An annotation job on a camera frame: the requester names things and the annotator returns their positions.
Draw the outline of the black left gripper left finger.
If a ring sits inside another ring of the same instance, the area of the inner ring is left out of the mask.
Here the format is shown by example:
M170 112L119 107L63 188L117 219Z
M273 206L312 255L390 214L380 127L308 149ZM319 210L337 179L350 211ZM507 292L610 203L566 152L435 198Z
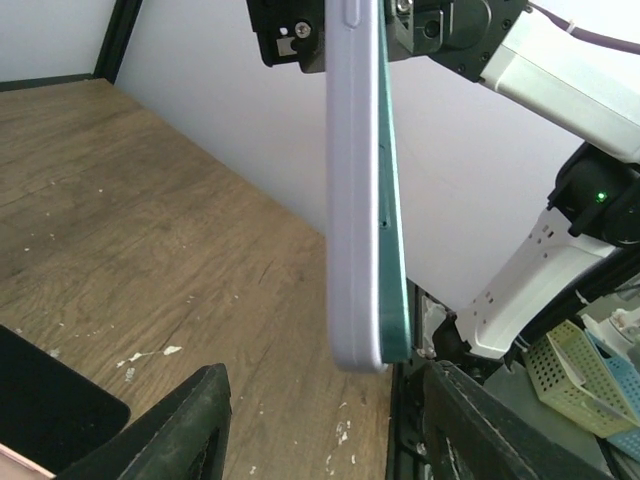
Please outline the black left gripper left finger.
M198 369L59 479L221 479L231 422L226 366Z

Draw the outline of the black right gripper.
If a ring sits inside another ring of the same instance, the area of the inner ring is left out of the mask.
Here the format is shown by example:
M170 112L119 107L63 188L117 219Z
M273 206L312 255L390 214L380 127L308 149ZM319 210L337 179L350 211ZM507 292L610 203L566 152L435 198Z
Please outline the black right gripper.
M263 63L325 70L323 1L246 2ZM478 80L526 11L524 1L384 1L391 62L427 56L467 80Z

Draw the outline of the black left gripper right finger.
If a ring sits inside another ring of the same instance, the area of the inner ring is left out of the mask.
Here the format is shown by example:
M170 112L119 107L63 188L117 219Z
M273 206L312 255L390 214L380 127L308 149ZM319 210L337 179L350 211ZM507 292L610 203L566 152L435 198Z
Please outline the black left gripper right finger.
M426 450L434 479L608 479L504 407L454 364L423 376Z

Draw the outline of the lilac phone case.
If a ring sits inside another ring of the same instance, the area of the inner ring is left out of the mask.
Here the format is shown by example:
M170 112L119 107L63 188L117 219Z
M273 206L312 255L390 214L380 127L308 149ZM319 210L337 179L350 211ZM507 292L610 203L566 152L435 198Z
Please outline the lilac phone case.
M345 371L378 373L381 357L378 234L376 1L325 4L327 319Z

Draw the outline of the black smartphone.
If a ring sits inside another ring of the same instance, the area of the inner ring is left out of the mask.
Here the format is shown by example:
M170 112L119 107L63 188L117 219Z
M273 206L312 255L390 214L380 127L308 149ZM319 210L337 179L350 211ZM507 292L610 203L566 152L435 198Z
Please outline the black smartphone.
M1 328L1 443L53 474L115 437L129 407L6 327Z

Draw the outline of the pink phone case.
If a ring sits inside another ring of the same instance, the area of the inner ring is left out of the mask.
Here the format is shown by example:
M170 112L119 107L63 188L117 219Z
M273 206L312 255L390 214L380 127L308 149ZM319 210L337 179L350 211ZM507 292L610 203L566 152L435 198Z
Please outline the pink phone case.
M0 446L1 480L50 480L55 474L11 448Z

